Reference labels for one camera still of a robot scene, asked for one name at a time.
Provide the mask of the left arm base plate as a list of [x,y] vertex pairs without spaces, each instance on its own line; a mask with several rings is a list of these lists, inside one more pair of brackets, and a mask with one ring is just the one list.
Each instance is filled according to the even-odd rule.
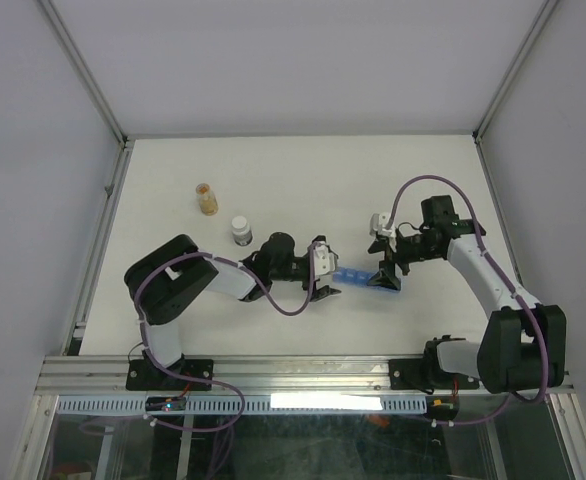
[[213,379],[214,373],[212,359],[182,358],[168,367],[168,370],[173,372],[173,375],[156,368],[146,356],[142,359],[130,360],[125,389],[133,392],[182,391],[186,387],[189,388],[189,392],[212,389],[212,386],[208,384],[208,381]]

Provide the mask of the white cap pill bottle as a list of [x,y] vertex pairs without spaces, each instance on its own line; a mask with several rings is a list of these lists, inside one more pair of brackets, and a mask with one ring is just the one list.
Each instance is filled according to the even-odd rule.
[[253,240],[253,233],[247,218],[235,216],[231,220],[231,233],[238,246],[248,246]]

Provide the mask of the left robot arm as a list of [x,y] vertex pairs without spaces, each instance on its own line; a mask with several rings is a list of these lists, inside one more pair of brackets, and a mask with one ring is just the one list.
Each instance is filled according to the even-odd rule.
[[[174,237],[137,261],[124,276],[139,315],[144,355],[150,362],[148,377],[167,389],[184,376],[176,320],[201,293],[219,293],[244,303],[264,298],[280,314],[297,316],[310,303],[340,293],[319,284],[337,271],[338,259],[323,235],[297,256],[293,237],[275,232],[239,262],[200,250],[185,234]],[[279,305],[271,294],[275,282],[299,283],[306,293],[302,305],[295,310]]]

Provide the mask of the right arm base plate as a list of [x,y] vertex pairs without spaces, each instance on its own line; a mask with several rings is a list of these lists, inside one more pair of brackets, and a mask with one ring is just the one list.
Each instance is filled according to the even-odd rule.
[[445,372],[437,359],[440,343],[460,341],[445,335],[426,342],[419,357],[392,358],[388,361],[388,376],[392,390],[417,390],[433,395],[436,390],[478,390],[479,381],[460,373]]

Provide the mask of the blue weekly pill organizer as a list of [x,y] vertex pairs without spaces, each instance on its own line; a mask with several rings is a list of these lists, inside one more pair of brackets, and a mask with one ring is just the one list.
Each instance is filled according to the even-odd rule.
[[368,289],[368,290],[375,290],[390,294],[399,294],[399,290],[393,290],[381,286],[371,286],[368,284],[368,281],[373,277],[373,272],[368,272],[364,270],[358,270],[353,268],[338,268],[332,274],[332,280],[335,283],[350,285],[353,287],[361,288],[361,289]]

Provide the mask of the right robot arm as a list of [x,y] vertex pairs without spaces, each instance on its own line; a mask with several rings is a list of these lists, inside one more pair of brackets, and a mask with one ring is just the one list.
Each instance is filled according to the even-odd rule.
[[444,335],[429,340],[416,386],[446,388],[456,377],[480,381],[492,394],[521,394],[560,386],[565,376],[567,319],[557,305],[545,305],[499,266],[483,238],[483,227],[463,219],[448,195],[421,203],[423,222],[405,236],[389,213],[370,220],[373,242],[381,253],[369,285],[399,290],[400,278],[414,263],[447,261],[466,281],[481,305],[487,327],[479,342]]

